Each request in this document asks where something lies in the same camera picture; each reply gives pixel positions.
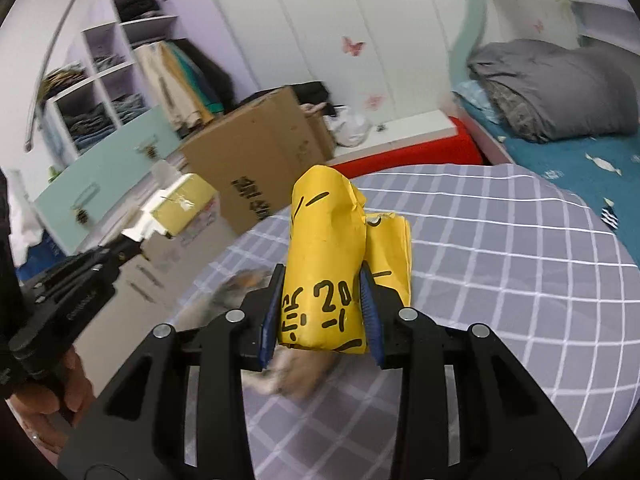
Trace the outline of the person's left hand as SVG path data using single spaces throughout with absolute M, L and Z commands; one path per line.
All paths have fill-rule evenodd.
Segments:
M 50 389 L 42 385 L 22 385 L 12 396 L 8 404 L 23 429 L 32 438 L 35 445 L 44 454 L 58 456 L 66 445 L 67 437 L 63 431 L 54 428 L 50 416 L 58 413 L 61 402 L 72 414 L 72 426 L 76 426 L 96 396 L 93 385 L 86 375 L 84 363 L 74 347 L 66 352 L 62 359 L 66 371 L 64 394 L 59 398 Z

